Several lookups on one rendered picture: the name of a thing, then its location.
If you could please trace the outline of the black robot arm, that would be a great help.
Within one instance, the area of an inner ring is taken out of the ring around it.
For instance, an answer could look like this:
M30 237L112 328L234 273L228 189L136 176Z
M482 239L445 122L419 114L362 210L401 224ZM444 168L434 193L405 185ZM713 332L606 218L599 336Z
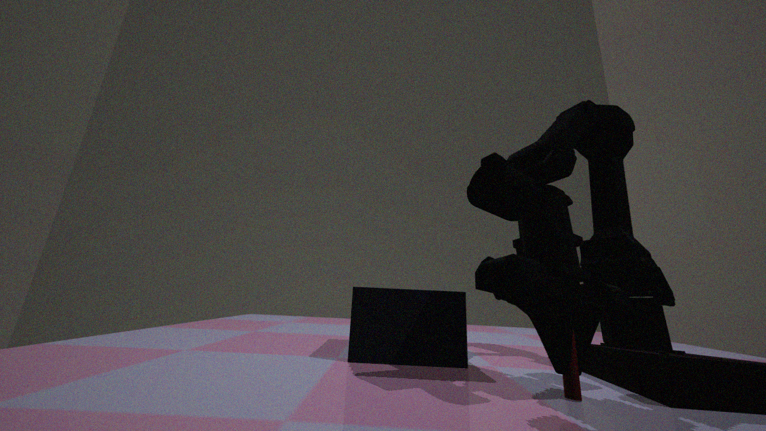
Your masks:
M564 110L534 144L510 155L481 159L467 198L474 207L508 221L529 224L558 221L572 226L561 189L546 185L569 177L575 150L588 159L594 234L580 246L580 268L592 282L620 287L631 311L604 312L601 346L651 352L673 350L663 306L675 299L662 270L634 237L623 159L634 145L634 120L618 105L582 101ZM662 306L660 306L662 305Z

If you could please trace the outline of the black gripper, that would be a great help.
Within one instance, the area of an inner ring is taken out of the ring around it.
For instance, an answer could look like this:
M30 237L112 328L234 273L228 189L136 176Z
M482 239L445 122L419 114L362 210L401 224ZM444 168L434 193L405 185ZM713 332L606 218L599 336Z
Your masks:
M592 280L578 261L576 247L585 243L570 224L529 224L519 234L513 247L522 256L482 262L475 287L490 293L504 284L520 287L519 297L509 301L529 316L558 374L569 374L574 329L580 376L601 316L633 310L629 294L605 282L579 283Z

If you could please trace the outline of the dark red peg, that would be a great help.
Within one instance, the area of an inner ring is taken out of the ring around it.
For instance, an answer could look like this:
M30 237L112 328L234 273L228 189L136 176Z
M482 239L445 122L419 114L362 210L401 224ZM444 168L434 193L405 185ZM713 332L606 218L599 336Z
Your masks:
M563 374L564 394L568 399L582 401L582 391L580 390L580 379L578 373L578 362L575 346L575 335L573 329L571 363L569 374Z

